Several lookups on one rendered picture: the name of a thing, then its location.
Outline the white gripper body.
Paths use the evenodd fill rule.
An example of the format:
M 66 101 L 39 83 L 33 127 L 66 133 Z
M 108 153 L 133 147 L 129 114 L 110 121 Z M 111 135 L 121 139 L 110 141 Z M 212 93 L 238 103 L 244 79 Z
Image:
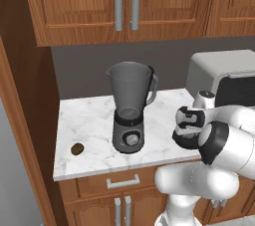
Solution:
M 190 126 L 181 128 L 179 125 L 174 130 L 174 135 L 177 138 L 193 138 L 201 133 L 201 128 L 196 126 Z

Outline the grey blender with clear jar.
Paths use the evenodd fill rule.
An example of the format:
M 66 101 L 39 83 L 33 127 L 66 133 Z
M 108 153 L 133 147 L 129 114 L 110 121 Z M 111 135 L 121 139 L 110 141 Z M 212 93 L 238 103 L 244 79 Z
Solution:
M 144 146 L 143 110 L 156 97 L 158 77 L 154 68 L 122 62 L 107 70 L 115 101 L 113 146 L 132 154 Z

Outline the brown kiwi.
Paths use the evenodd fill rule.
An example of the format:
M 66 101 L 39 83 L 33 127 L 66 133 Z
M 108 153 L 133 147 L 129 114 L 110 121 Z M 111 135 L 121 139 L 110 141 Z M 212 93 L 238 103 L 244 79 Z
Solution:
M 84 151 L 84 149 L 84 146 L 81 143 L 77 142 L 71 147 L 71 153 L 72 155 L 79 155 Z

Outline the white toaster oven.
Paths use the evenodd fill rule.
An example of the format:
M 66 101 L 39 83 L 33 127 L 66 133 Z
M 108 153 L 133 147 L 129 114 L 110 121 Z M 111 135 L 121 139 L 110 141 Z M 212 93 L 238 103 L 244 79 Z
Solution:
M 217 107 L 255 107 L 255 52 L 234 50 L 196 53 L 190 59 L 186 89 L 215 94 Z

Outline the wooden base cupboard door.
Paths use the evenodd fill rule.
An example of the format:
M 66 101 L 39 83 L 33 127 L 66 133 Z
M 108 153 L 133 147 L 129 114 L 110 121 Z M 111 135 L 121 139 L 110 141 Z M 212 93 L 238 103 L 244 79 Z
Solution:
M 65 205 L 69 226 L 116 226 L 115 198 L 108 194 L 86 198 Z
M 239 190 L 229 199 L 225 206 L 216 208 L 210 200 L 201 198 L 195 205 L 194 216 L 205 226 L 232 219 L 238 219 L 255 213 L 255 180 L 239 178 Z
M 122 198 L 122 226 L 126 226 L 125 196 L 131 197 L 130 226 L 154 226 L 157 217 L 164 211 L 166 195 L 161 194 L 154 186 L 124 192 Z

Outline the wooden drawer front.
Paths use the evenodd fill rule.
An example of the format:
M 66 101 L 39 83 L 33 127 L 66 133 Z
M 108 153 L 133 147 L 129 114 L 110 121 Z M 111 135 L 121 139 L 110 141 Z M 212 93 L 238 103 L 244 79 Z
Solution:
M 107 174 L 99 174 L 77 178 L 77 194 L 78 198 L 92 197 L 100 194 L 109 194 L 114 192 L 127 192 L 146 187 L 154 186 L 154 173 L 156 166 L 136 168 L 131 170 L 112 172 Z M 139 183 L 130 186 L 122 186 L 108 189 L 107 180 L 111 183 L 121 183 L 134 180 L 134 176 L 138 175 Z

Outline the tall brown wooden cabinet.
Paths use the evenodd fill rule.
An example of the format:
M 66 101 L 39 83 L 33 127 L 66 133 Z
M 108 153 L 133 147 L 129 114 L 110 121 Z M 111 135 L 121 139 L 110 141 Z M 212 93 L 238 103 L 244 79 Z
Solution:
M 28 0 L 0 0 L 0 97 L 45 226 L 68 226 L 53 167 L 59 93 L 51 49 L 37 46 Z

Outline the wooden wall cupboard door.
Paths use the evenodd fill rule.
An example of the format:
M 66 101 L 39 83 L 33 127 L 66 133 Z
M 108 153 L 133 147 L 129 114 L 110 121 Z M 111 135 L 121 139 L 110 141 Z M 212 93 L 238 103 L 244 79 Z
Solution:
M 37 45 L 118 43 L 115 0 L 28 0 Z
M 255 0 L 212 0 L 205 36 L 255 36 Z
M 209 0 L 139 0 L 138 29 L 130 27 L 131 0 L 126 0 L 128 42 L 201 38 Z

